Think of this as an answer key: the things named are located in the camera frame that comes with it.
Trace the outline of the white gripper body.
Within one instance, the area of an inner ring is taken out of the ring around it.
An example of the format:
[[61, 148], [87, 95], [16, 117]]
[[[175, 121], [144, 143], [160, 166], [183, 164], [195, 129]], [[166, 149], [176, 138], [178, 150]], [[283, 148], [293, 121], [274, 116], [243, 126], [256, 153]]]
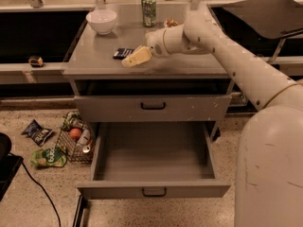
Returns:
[[155, 57], [165, 57], [166, 49], [163, 44], [164, 29], [158, 29], [146, 34], [146, 44]]

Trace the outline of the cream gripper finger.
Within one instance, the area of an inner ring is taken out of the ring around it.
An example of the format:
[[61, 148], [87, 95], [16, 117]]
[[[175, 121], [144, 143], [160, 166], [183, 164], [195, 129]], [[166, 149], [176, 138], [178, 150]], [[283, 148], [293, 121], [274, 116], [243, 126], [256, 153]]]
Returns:
[[147, 46], [140, 45], [132, 54], [122, 60], [124, 67], [133, 67], [149, 61], [152, 58], [151, 50]]

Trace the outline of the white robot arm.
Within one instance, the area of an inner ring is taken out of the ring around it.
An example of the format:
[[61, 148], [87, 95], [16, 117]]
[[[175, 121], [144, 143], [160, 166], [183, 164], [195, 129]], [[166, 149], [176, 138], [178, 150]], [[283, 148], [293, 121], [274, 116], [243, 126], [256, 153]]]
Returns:
[[227, 37], [208, 9], [190, 11], [179, 26], [147, 34], [122, 61], [202, 48], [212, 54], [258, 112], [238, 146], [235, 227], [303, 227], [303, 86]]

